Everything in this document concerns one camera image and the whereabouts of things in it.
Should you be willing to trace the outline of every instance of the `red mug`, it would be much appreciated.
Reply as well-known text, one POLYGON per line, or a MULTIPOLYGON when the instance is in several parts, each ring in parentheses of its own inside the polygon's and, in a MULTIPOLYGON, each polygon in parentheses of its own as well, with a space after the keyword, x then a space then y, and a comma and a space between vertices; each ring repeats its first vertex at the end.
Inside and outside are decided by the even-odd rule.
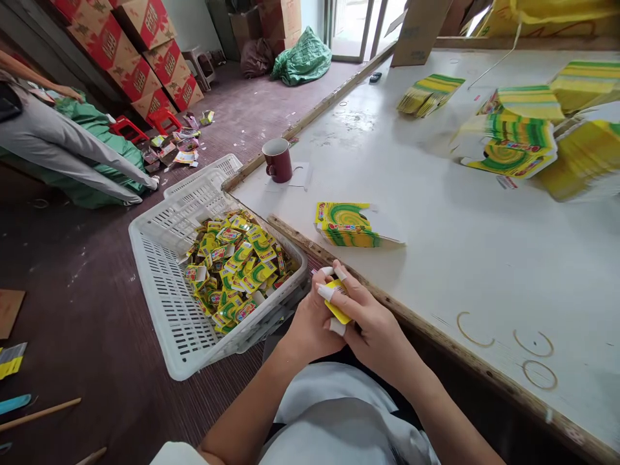
POLYGON ((263 145, 263 155, 267 162, 267 174, 276 183, 285 183, 293 177, 289 142, 286 139, 272 139, 263 145))

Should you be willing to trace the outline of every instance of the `plastic stool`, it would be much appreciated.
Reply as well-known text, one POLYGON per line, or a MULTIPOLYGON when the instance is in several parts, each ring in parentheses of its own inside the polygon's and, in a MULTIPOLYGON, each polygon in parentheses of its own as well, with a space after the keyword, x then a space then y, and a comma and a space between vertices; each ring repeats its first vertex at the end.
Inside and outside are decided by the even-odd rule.
POLYGON ((175 128, 174 130, 181 130, 183 127, 179 120, 176 119, 170 110, 165 108, 160 108, 159 110, 155 110, 153 113, 149 113, 147 115, 147 123, 157 129, 162 136, 168 135, 168 130, 170 128, 175 128))
POLYGON ((116 134, 117 136, 124 137, 133 144, 140 142, 142 139, 149 140, 147 135, 140 131, 140 129, 138 129, 136 125, 129 121, 125 116, 120 116, 116 122, 110 126, 110 132, 116 134), (131 128, 133 132, 130 132, 129 134, 122 134, 121 130, 127 127, 131 128))
POLYGON ((196 82, 199 84, 203 92, 211 90, 211 82, 215 80, 215 68, 211 63, 210 54, 204 54, 200 52, 200 47, 194 47, 186 52, 181 52, 181 55, 194 66, 196 70, 196 82), (209 74, 205 75, 205 67, 210 68, 209 74))

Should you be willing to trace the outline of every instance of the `wooden table edge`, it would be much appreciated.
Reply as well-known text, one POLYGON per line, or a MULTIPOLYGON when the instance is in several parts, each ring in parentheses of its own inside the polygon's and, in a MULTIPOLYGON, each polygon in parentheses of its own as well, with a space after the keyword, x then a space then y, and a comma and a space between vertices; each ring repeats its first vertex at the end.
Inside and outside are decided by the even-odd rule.
MULTIPOLYGON (((513 37, 438 37, 434 48, 456 48, 476 50, 504 50, 511 49, 513 37)), ((291 139, 299 134, 304 128, 318 118, 336 100, 347 94, 355 85, 366 78, 370 73, 383 63, 394 51, 396 41, 392 42, 381 53, 369 61, 364 68, 351 76, 330 95, 325 97, 318 105, 308 112, 300 121, 289 127, 283 134, 283 139, 291 139)), ((593 50, 610 51, 620 49, 620 39, 615 37, 523 37, 517 43, 517 50, 593 50)), ((233 174, 222 184, 222 191, 231 195, 236 201, 243 204, 234 196, 233 190, 262 163, 263 155, 259 153, 253 159, 243 165, 239 171, 233 174)), ((303 234, 292 229, 278 217, 270 215, 266 221, 277 231, 289 237, 306 253, 311 254, 324 265, 331 265, 336 258, 323 247, 315 244, 303 234)), ((620 453, 610 446, 591 435, 579 425, 573 423, 558 411, 552 409, 536 396, 525 390, 512 379, 503 375, 500 371, 487 365, 477 355, 454 341, 431 324, 419 317, 415 312, 382 292, 372 283, 368 282, 360 273, 347 266, 349 270, 362 282, 375 296, 375 298, 397 315, 400 321, 408 327, 422 333, 426 338, 437 344, 449 355, 456 357, 464 365, 472 369, 476 374, 491 382, 496 389, 506 395, 511 401, 531 413, 533 417, 551 431, 563 444, 575 451, 588 462, 618 463, 620 453)))

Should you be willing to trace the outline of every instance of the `green bag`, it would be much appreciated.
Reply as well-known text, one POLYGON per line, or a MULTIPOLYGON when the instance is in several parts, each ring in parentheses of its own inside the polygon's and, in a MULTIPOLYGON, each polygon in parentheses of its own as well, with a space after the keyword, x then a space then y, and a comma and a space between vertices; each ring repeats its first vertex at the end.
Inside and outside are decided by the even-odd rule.
POLYGON ((282 79, 287 86, 314 81, 331 65, 331 50, 308 26, 297 45, 276 57, 271 79, 282 79))

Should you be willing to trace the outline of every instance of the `hand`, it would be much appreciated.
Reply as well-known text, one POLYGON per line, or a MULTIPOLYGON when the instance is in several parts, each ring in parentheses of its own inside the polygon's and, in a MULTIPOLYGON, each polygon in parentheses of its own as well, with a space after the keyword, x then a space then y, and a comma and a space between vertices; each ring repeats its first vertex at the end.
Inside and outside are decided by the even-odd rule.
POLYGON ((347 269, 334 260, 334 271, 347 288, 349 296, 330 293, 317 286, 318 294, 337 306, 355 323, 350 322, 344 340, 357 359, 386 382, 399 389, 406 381, 407 368, 415 362, 422 363, 417 352, 402 332, 392 312, 378 303, 368 289, 353 278, 347 269))
POLYGON ((299 361, 303 366, 317 358, 338 352, 345 346, 344 339, 329 330, 329 321, 333 316, 325 306, 325 299, 316 293, 319 284, 333 281, 319 270, 312 278, 312 289, 297 306, 297 312, 279 346, 299 361))
POLYGON ((72 98, 80 103, 84 103, 84 97, 82 97, 81 94, 79 94, 69 86, 55 85, 52 90, 58 92, 61 95, 64 95, 65 97, 72 98))

